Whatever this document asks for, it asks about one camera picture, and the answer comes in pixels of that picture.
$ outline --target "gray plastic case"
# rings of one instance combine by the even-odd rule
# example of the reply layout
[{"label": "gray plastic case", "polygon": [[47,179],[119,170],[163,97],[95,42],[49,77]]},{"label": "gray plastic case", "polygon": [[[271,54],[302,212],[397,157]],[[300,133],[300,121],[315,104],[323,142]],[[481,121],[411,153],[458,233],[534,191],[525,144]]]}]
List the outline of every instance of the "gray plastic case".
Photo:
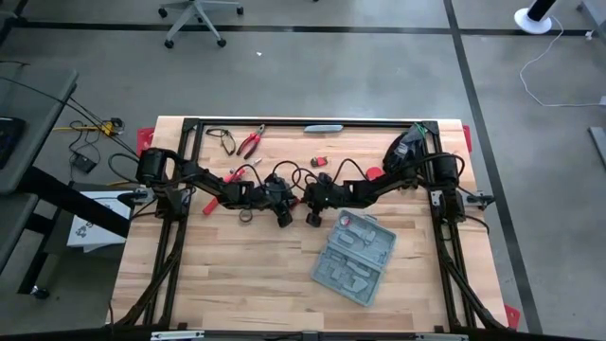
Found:
[{"label": "gray plastic case", "polygon": [[329,234],[329,243],[312,269],[312,278],[370,306],[395,244],[396,234],[379,226],[374,217],[342,210]]}]

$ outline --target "butcher block table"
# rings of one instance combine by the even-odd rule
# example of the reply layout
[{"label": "butcher block table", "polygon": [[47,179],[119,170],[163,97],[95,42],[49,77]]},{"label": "butcher block table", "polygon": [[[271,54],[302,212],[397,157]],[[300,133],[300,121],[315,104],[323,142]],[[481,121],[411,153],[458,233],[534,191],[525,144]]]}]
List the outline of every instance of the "butcher block table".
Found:
[{"label": "butcher block table", "polygon": [[[183,117],[159,117],[152,145],[176,151],[183,120]],[[442,119],[438,124],[444,152],[458,154],[466,161],[461,186],[475,190],[461,122]],[[238,147],[257,126],[224,128],[233,134]],[[365,171],[382,165],[385,151],[400,133],[401,129],[392,128],[345,128],[337,134],[311,135],[304,134],[302,127],[268,126],[249,161],[262,157],[257,165],[261,179],[281,160],[292,160],[311,169],[310,160],[314,156],[329,159],[326,167],[314,169],[316,173],[334,175],[344,158],[355,160]],[[193,134],[186,155],[190,155],[192,144]],[[218,137],[204,135],[198,163],[224,176],[244,160],[235,154],[227,156]],[[277,173],[290,184],[293,170],[293,166],[283,165]],[[344,179],[362,179],[362,176],[353,165],[345,164],[338,183]],[[247,170],[244,180],[255,181],[255,176]],[[294,194],[300,197],[303,193],[296,188]],[[373,206],[351,209],[373,215],[380,225],[398,236],[370,307],[359,305],[311,278],[312,267],[327,243],[338,209],[324,210],[322,226],[314,228],[305,223],[310,210],[299,205],[292,212],[294,221],[280,228],[270,210],[254,211],[249,224],[240,222],[238,210],[222,206],[205,216],[202,209],[211,199],[211,195],[200,189],[193,195],[172,309],[173,327],[187,322],[189,329],[207,331],[431,332],[437,325],[448,330],[424,188],[394,190]],[[483,219],[479,210],[468,208],[467,213]],[[116,320],[135,304],[150,283],[161,225],[162,221],[153,216],[138,218],[131,225],[112,298]],[[470,285],[494,317],[507,325],[487,231],[471,220],[458,226]],[[453,287],[459,320],[464,323],[460,293],[454,283]],[[163,304],[161,289],[156,320]]]}]

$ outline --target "red-handled pliers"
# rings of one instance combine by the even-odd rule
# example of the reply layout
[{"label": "red-handled pliers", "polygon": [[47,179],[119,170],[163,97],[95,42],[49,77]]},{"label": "red-handled pliers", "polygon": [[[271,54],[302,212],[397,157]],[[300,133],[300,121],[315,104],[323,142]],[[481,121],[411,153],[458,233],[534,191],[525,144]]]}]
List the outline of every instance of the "red-handled pliers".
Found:
[{"label": "red-handled pliers", "polygon": [[248,151],[248,153],[246,153],[246,155],[244,156],[244,160],[249,158],[255,152],[255,149],[257,148],[258,143],[261,141],[261,135],[263,134],[263,132],[265,132],[265,124],[261,124],[261,126],[258,127],[256,132],[254,132],[254,133],[250,134],[250,136],[246,137],[246,139],[242,142],[242,144],[240,144],[240,147],[238,148],[236,155],[240,155],[244,151],[244,148],[246,147],[246,145],[248,145],[250,142],[252,142],[253,147],[250,149],[250,151]]}]

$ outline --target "wheel caster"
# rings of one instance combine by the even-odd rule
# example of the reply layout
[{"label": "wheel caster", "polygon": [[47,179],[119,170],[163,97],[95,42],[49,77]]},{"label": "wheel caster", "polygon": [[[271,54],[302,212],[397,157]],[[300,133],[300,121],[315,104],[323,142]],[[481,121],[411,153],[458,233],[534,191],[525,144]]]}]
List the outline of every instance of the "wheel caster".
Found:
[{"label": "wheel caster", "polygon": [[48,290],[34,286],[31,290],[31,295],[38,299],[47,299],[50,296]]}]

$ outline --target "gray concrete floor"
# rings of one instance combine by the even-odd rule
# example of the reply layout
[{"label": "gray concrete floor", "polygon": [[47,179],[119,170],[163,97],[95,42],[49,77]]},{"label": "gray concrete floor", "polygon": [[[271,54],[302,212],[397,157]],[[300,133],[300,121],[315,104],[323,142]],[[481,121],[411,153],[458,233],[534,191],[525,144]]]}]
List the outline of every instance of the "gray concrete floor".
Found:
[{"label": "gray concrete floor", "polygon": [[[30,20],[157,24],[160,1],[30,0]],[[513,11],[526,0],[454,0],[463,28],[515,28]],[[5,6],[15,2],[9,1]],[[213,13],[216,24],[448,27],[441,0],[245,0],[246,14]],[[566,2],[555,13],[564,27],[588,25]],[[174,16],[165,19],[171,22]],[[14,29],[0,60],[72,67],[75,98],[102,117],[127,123],[124,140],[160,115],[459,118],[475,131],[450,35],[229,32],[219,49],[207,32],[180,33],[166,50],[158,31]],[[606,301],[606,171],[586,129],[606,126],[605,108],[543,108],[525,92],[518,72],[552,37],[464,37],[473,81],[490,134],[531,288],[545,333],[603,338]],[[606,95],[606,47],[564,37],[526,73],[547,102],[595,102]],[[77,119],[65,110],[58,125]],[[48,138],[36,165],[69,179],[68,134]],[[473,170],[490,182],[475,133]],[[105,163],[117,152],[98,143],[103,162],[76,180],[117,180]],[[125,171],[134,165],[123,164]],[[496,209],[487,211],[490,242],[507,304],[520,308]],[[16,296],[36,236],[24,234],[0,277],[0,332],[91,328],[103,323],[117,264],[60,258],[48,272],[47,301]],[[522,330],[526,324],[522,321]]]}]

